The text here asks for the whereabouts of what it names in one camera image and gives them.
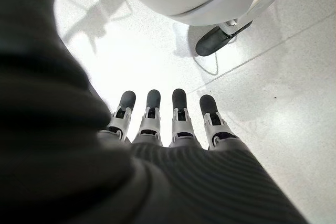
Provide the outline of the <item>left robot hand dark palm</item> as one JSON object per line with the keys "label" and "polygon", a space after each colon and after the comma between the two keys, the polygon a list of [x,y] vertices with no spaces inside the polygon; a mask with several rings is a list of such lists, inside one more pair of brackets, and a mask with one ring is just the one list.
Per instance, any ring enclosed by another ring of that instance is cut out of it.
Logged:
{"label": "left robot hand dark palm", "polygon": [[135,94],[110,113],[56,30],[54,0],[1,0],[1,223],[305,223],[221,117],[200,107],[209,149],[182,89],[163,147],[150,91],[134,141]]}

